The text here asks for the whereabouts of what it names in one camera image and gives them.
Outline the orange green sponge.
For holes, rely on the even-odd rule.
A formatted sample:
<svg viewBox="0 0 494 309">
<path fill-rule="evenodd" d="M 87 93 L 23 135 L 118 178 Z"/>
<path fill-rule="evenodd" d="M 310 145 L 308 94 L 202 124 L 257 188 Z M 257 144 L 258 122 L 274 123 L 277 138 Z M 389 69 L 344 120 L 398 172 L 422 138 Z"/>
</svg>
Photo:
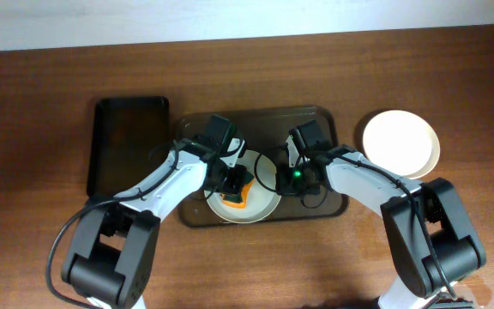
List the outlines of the orange green sponge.
<svg viewBox="0 0 494 309">
<path fill-rule="evenodd" d="M 230 207 L 230 208 L 244 209 L 246 207 L 246 202 L 247 202 L 247 197 L 248 197 L 249 191 L 255 182 L 254 178 L 255 178 L 255 176 L 252 173 L 247 172 L 245 179 L 244 179 L 244 184 L 241 188 L 241 191 L 239 193 L 234 193 L 234 194 L 221 193 L 220 194 L 221 202 L 225 206 Z"/>
</svg>

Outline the pale green plate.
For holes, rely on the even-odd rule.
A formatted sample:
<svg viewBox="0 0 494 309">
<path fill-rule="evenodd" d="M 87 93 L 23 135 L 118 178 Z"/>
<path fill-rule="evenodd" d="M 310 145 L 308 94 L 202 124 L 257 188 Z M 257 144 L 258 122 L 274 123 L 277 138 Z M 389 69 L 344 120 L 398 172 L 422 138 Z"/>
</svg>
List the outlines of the pale green plate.
<svg viewBox="0 0 494 309">
<path fill-rule="evenodd" d="M 264 155 L 258 161 L 256 174 L 268 188 L 275 188 L 276 166 Z M 280 199 L 281 196 L 264 189 L 257 179 L 253 178 L 253 185 L 248 190 L 244 208 L 238 209 L 226 206 L 217 193 L 214 193 L 207 200 L 207 203 L 209 208 L 221 219 L 243 224 L 261 221 L 270 215 L 277 207 Z"/>
</svg>

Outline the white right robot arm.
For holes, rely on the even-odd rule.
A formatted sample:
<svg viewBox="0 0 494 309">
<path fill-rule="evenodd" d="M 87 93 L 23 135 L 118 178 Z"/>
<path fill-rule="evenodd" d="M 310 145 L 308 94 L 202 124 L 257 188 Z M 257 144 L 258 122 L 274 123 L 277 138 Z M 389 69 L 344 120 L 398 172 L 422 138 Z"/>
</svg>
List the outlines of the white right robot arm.
<svg viewBox="0 0 494 309">
<path fill-rule="evenodd" d="M 279 193 L 304 197 L 324 187 L 354 198 L 383 219 L 397 277 L 373 308 L 454 308 L 454 285 L 486 263 L 485 249 L 455 187 L 446 179 L 411 180 L 347 146 L 288 142 L 291 165 Z"/>
</svg>

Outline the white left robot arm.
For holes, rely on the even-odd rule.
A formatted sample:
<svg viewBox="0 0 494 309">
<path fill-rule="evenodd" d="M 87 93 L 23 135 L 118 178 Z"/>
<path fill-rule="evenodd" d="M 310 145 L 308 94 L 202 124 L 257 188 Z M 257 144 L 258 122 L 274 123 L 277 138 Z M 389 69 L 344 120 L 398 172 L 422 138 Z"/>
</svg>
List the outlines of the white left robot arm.
<svg viewBox="0 0 494 309">
<path fill-rule="evenodd" d="M 227 145 L 183 139 L 140 183 L 111 198 L 90 197 L 63 226 L 77 228 L 61 277 L 82 308 L 143 308 L 162 221 L 190 194 L 218 191 L 244 154 L 239 138 Z"/>
</svg>

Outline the large brown serving tray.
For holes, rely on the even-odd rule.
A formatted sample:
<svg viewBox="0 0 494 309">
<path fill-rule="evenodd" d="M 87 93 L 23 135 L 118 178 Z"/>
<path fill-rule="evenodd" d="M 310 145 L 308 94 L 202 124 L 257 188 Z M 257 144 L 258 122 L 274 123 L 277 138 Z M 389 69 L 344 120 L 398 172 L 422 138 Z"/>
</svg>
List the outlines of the large brown serving tray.
<svg viewBox="0 0 494 309">
<path fill-rule="evenodd" d="M 237 163 L 245 166 L 250 173 L 254 168 L 257 169 L 258 161 L 263 155 L 274 163 L 276 169 L 286 164 L 289 161 L 286 153 L 275 150 L 274 147 L 289 140 L 290 129 L 311 120 L 319 123 L 323 135 L 333 146 L 338 145 L 332 114 L 319 106 L 221 112 L 220 116 L 235 124 L 237 137 L 245 141 L 246 151 L 237 159 Z M 267 187 L 259 177 L 256 179 L 264 189 Z M 204 191 L 201 197 L 183 200 L 177 206 L 181 222 L 187 227 L 240 224 L 221 219 L 209 208 L 207 200 L 213 194 L 211 191 Z M 275 210 L 257 222 L 338 217 L 347 210 L 348 204 L 348 196 L 326 192 L 322 188 L 322 193 L 315 197 L 281 197 Z"/>
</svg>

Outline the small black tray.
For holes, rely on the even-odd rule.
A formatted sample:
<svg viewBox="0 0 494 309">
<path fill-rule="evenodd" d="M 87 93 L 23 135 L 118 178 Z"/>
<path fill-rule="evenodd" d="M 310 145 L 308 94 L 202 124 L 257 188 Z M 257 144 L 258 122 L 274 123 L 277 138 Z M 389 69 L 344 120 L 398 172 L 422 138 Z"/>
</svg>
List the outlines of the small black tray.
<svg viewBox="0 0 494 309">
<path fill-rule="evenodd" d="M 94 106 L 87 195 L 112 197 L 165 159 L 170 136 L 164 96 L 105 98 Z"/>
</svg>

